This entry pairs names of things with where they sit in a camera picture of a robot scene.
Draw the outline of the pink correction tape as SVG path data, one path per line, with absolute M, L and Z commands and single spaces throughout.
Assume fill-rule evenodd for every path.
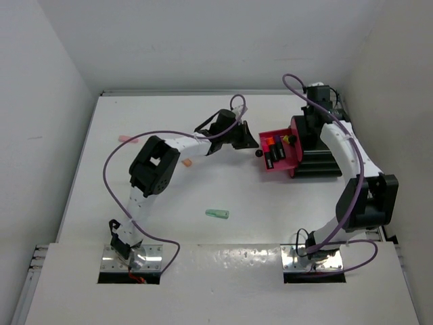
M 131 143 L 138 143 L 139 142 L 139 140 L 137 138 L 132 139 L 131 137 L 125 136 L 125 135 L 120 135 L 118 137 L 118 141 L 119 142 L 131 142 Z

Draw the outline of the pink black highlighter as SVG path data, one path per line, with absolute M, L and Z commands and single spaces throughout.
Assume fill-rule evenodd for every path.
M 268 145 L 268 148 L 269 148 L 269 152 L 271 154 L 271 160 L 273 162 L 278 162 L 279 161 L 279 153 L 278 153 L 278 150 L 277 150 L 277 146 L 276 146 L 275 140 L 272 137 L 268 137 L 266 139 L 266 141 L 267 141 L 267 145 Z

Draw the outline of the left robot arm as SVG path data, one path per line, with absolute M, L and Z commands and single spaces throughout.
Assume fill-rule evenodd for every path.
M 223 145 L 230 144 L 236 150 L 258 148 L 248 123 L 242 120 L 247 111 L 245 105 L 221 109 L 199 125 L 193 134 L 175 132 L 178 138 L 162 139 L 158 132 L 150 132 L 138 155 L 129 167 L 131 193 L 127 207 L 121 206 L 126 221 L 110 221 L 111 247 L 127 260 L 134 248 L 145 237 L 158 242 L 175 244 L 174 240 L 155 237 L 144 230 L 144 221 L 150 215 L 157 195 L 169 185 L 178 163 L 197 156 L 210 156 Z

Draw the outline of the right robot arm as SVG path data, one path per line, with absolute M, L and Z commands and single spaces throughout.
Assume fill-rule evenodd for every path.
M 303 114 L 292 119 L 298 131 L 302 157 L 295 176 L 343 177 L 345 188 L 334 217 L 308 234 L 299 257 L 320 259 L 332 255 L 343 242 L 366 230 L 388 225 L 398 192 L 398 179 L 385 174 L 362 148 L 343 108 L 334 106 L 334 90 L 323 83 L 303 89 Z

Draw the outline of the purple black highlighter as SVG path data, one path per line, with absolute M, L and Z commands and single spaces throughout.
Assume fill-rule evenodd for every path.
M 273 140 L 275 142 L 275 147 L 277 149 L 277 154 L 278 154 L 279 160 L 284 160 L 286 158 L 286 153 L 284 150 L 284 146 L 283 146 L 281 137 L 279 135 L 274 135 Z

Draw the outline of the orange black highlighter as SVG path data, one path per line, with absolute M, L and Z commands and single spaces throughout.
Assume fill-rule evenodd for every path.
M 268 170 L 274 169 L 273 159 L 272 159 L 272 156 L 271 156 L 271 151 L 269 149 L 269 145 L 266 142 L 262 143 L 262 149 L 263 149 L 263 155 L 264 155 L 264 158 L 265 158 L 266 168 Z

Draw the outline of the orange correction tape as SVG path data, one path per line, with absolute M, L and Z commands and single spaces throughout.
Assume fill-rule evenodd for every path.
M 190 159 L 185 159 L 182 161 L 182 164 L 186 167 L 192 166 L 192 161 Z

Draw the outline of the black pink drawer organizer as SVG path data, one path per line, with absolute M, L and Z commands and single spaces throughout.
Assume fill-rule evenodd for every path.
M 274 169 L 268 172 L 287 171 L 291 178 L 296 177 L 340 177 L 342 172 L 330 149 L 319 139 L 319 135 L 303 135 L 303 116 L 293 116 L 286 129 L 263 131 L 259 133 L 260 149 L 268 137 L 293 135 L 294 143 L 288 145 L 282 141 L 286 158 L 273 162 Z

